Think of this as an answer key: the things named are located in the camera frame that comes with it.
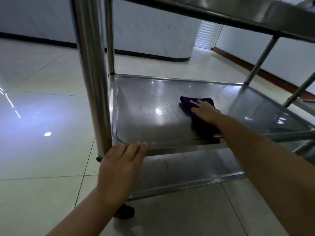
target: tiled floor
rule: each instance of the tiled floor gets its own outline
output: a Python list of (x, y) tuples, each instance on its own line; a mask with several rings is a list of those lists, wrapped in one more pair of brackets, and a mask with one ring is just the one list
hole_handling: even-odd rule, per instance
[[(195, 48), (189, 62), (116, 56), (116, 72), (243, 82), (249, 71)], [(288, 92), (251, 86), (283, 103)], [(44, 235), (95, 186), (99, 164), (76, 50), (0, 39), (0, 234)], [(313, 124), (315, 118), (290, 109)], [(102, 235), (287, 235), (248, 180), (129, 203)]]

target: metal cart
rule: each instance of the metal cart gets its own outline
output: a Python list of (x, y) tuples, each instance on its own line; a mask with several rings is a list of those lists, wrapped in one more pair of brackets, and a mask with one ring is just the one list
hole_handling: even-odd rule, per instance
[[(276, 0), (127, 0), (273, 35), (243, 84), (219, 83), (115, 73), (113, 0), (105, 0), (105, 13), (102, 1), (70, 0), (99, 160), (118, 142), (149, 144), (150, 157), (128, 200), (244, 177), (221, 135), (206, 140), (191, 129), (190, 117), (179, 106), (181, 95), (212, 98), (224, 114), (275, 142), (315, 138), (315, 127), (286, 109), (315, 73), (283, 105), (249, 87), (279, 37), (315, 43), (314, 14)], [(100, 25), (104, 17), (108, 71)]]

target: brown baseboard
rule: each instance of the brown baseboard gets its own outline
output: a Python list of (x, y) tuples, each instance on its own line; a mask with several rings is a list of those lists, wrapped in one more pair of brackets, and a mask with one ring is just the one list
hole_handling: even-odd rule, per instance
[[(212, 51), (218, 53), (219, 55), (222, 55), (223, 57), (227, 58), (228, 60), (244, 67), (245, 69), (251, 71), (252, 68), (254, 67), (253, 64), (250, 64), (224, 50), (221, 50), (217, 47), (214, 47), (214, 48), (211, 48)], [(267, 81), (277, 85), (278, 87), (280, 88), (283, 88), (284, 90), (290, 92), (290, 93), (294, 93), (298, 87), (295, 86), (294, 84), (292, 83), (289, 83), (288, 81), (285, 81), (283, 79), (280, 79), (279, 77), (267, 72), (267, 71), (264, 71), (262, 69), (260, 69), (257, 73), (258, 76), (262, 77), (263, 79), (266, 79)], [(303, 99), (312, 99), (312, 100), (315, 100), (315, 95), (307, 92), (307, 91), (304, 91), (300, 98), (303, 98)]]

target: white louvered panel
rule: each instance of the white louvered panel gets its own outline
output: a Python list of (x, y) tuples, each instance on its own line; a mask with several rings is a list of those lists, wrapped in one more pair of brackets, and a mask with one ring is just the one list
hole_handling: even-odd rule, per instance
[(218, 24), (202, 21), (195, 41), (195, 47), (209, 49)]

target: hand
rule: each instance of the hand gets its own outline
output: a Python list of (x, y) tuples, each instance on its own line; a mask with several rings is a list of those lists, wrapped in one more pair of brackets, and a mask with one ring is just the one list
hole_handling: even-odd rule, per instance
[(191, 111), (196, 114), (199, 118), (204, 120), (206, 123), (213, 124), (217, 122), (218, 119), (222, 117), (222, 113), (220, 110), (213, 107), (207, 101), (197, 100), (198, 103), (194, 101), (190, 101), (191, 103), (196, 104), (199, 108), (191, 108)]
[(148, 144), (119, 143), (111, 147), (100, 164), (96, 191), (113, 213), (129, 197)]

